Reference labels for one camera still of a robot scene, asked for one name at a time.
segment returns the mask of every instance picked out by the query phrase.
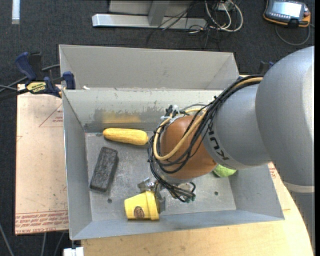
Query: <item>black sponge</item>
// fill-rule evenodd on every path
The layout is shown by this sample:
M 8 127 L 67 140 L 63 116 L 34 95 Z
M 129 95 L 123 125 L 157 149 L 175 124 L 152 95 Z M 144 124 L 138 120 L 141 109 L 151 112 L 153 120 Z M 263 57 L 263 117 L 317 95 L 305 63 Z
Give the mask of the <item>black sponge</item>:
M 106 192 L 110 180 L 116 172 L 117 165 L 118 151 L 105 146 L 102 147 L 90 182 L 90 189 Z

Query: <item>gray robot arm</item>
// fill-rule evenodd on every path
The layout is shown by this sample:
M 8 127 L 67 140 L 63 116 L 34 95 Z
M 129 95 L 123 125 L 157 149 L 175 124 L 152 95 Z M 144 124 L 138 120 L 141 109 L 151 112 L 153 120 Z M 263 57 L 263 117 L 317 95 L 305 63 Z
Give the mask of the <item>gray robot arm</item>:
M 314 65 L 314 46 L 281 59 L 259 85 L 223 103 L 203 144 L 216 162 L 231 169 L 272 161 L 315 250 Z

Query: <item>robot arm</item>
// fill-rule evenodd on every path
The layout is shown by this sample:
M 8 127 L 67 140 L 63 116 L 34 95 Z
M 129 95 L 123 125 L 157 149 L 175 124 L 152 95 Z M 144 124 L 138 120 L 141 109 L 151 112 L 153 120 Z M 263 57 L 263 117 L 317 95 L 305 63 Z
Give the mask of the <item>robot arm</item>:
M 314 55 L 314 46 L 290 54 L 263 78 L 236 81 L 194 115 L 174 120 L 169 109 L 170 120 L 157 128 L 150 145 L 160 167 L 153 173 L 157 180 L 171 186 L 217 164 L 242 170 L 272 161 L 315 245 Z

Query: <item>bin floor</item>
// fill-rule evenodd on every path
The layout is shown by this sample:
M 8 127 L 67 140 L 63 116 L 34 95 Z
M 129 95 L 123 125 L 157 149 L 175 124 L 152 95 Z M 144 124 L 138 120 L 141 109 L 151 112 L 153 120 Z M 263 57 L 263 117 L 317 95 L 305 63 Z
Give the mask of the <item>bin floor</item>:
M 153 177 L 148 160 L 148 145 L 136 146 L 106 140 L 101 133 L 86 133 L 86 157 L 88 163 L 88 187 L 102 147 L 118 151 L 118 165 L 107 192 L 91 190 L 90 204 L 93 221 L 126 219 L 124 200 L 140 193 L 138 183 Z M 199 212 L 235 210 L 236 205 L 228 178 L 215 177 L 212 172 L 195 178 L 196 199 L 183 203 L 173 199 L 167 190 L 165 211 L 160 215 L 177 215 Z

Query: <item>yellow corn cob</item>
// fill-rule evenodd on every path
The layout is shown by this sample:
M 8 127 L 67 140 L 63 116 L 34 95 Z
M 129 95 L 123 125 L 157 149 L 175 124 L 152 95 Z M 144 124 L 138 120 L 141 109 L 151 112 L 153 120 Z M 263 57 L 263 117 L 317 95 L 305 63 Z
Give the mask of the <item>yellow corn cob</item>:
M 111 141 L 133 145 L 144 145 L 149 140 L 145 131 L 137 129 L 107 128 L 103 131 L 103 136 Z

